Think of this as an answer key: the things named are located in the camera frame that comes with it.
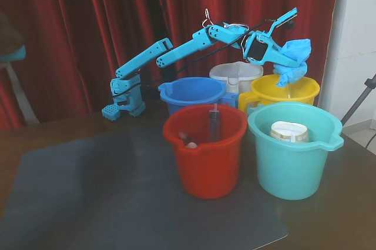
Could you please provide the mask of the teal gripper with motor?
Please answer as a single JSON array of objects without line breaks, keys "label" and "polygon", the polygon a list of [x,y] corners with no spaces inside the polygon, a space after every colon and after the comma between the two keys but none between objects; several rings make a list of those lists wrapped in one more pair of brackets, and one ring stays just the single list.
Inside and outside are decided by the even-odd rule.
[{"label": "teal gripper with motor", "polygon": [[285,56],[283,48],[271,40],[271,33],[271,31],[250,31],[242,42],[243,58],[255,65],[272,62],[293,68],[300,66],[298,61]]}]

